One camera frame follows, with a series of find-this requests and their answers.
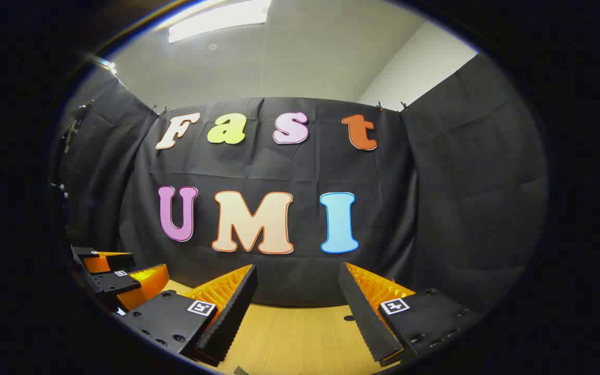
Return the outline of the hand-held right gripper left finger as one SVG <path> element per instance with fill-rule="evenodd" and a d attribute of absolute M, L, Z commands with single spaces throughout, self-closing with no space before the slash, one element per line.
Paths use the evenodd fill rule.
<path fill-rule="evenodd" d="M 119 318 L 167 351 L 218 366 L 257 286 L 257 268 L 247 265 L 187 293 L 165 290 L 141 303 L 125 303 Z"/>

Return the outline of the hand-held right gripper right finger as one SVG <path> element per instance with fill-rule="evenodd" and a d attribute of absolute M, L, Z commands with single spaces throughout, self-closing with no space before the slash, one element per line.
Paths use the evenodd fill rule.
<path fill-rule="evenodd" d="M 481 319 L 436 288 L 415 292 L 348 262 L 340 265 L 339 283 L 373 360 L 383 367 L 423 360 Z"/>

